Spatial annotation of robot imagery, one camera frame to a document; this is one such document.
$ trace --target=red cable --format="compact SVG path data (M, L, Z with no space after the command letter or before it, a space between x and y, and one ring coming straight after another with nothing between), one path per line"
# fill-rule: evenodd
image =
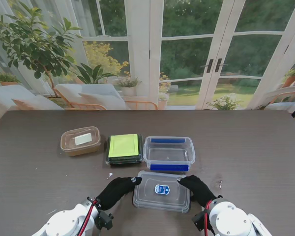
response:
M82 229L81 229L81 231L80 231L80 233L79 233L78 236L81 236L81 235L83 234L83 232L84 232L86 226L88 225L90 215L92 214L93 207L94 207L94 205L95 205L96 203L97 203L97 200L94 200L94 202L93 202L92 205L90 206L90 209L88 210L88 213L87 213L87 216L86 216L87 218L86 218L85 223L84 223L84 225L83 225L83 227L82 227Z
M206 204L206 209L208 209L211 202L212 200L208 201L208 203ZM207 213L205 213L205 236L207 236Z

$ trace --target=door handle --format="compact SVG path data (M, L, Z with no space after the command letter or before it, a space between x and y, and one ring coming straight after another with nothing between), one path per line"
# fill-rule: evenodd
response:
M218 70L220 69L220 66L228 65L228 64L221 64L221 61L222 61L221 58L219 58L219 59L217 60L217 65L216 65L216 68L215 68L215 72L218 72Z
M200 67L207 67L206 72L210 73L213 64L213 59L208 61L208 65L201 65Z

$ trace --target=plastic container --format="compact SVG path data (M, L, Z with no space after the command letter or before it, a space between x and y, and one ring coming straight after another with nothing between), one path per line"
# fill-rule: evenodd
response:
M177 178L185 176L140 171L138 177L142 178L142 182L134 189L133 205L135 207L188 212L190 191L177 182ZM169 193L156 193L158 185L168 186Z
M188 137L149 136L143 157L152 171L189 171L196 155Z
M91 126L67 131L61 136L60 147L68 156L95 152L100 148L99 130Z
M144 160L143 159L143 137L140 134L138 134L138 151L139 151L138 155L109 158L110 145L111 145L111 136L109 136L107 139L107 148L106 148L106 164L108 165L141 163Z

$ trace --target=white armchair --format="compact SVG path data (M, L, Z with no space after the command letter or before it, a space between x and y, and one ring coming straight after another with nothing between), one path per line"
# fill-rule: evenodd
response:
M55 91L72 110L158 110L152 102L124 101L112 84L61 84Z
M265 107L265 110L281 110L293 113L295 111L295 92L285 92L277 95L270 103Z
M33 99L35 95L21 85L0 87L0 118L9 110L19 110L12 99Z

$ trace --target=cushion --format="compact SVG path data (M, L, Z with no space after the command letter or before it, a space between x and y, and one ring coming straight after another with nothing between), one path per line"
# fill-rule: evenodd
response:
M9 110L18 110L12 99L32 99L35 95L21 85L0 87L0 119Z
M112 95L117 98L121 98L111 84L100 85L74 85L74 84L61 84L56 85L56 89L69 101L80 104L90 104L85 98L81 97L79 93L87 94L100 94L100 95Z
M56 103L50 101L42 95L37 95L35 98L29 100L13 99L13 102L23 111L63 110L62 107L58 106Z
M295 111L295 102L278 102L266 106L265 110L288 111L293 113Z
M122 98L113 95L79 93L89 104L104 106L107 110L127 110L126 103Z

